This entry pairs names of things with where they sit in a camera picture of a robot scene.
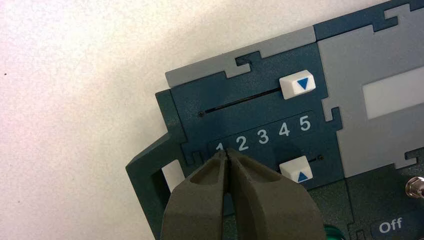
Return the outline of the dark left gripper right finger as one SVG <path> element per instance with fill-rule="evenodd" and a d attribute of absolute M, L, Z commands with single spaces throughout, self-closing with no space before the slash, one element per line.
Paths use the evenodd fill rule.
<path fill-rule="evenodd" d="M 324 220 L 299 183 L 234 149 L 229 193 L 240 240 L 325 240 Z"/>

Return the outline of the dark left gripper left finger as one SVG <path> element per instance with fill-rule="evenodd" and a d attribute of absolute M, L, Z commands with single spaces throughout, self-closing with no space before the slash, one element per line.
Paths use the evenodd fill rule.
<path fill-rule="evenodd" d="M 220 240 L 229 162 L 219 150 L 174 188 L 161 226 L 162 240 Z"/>

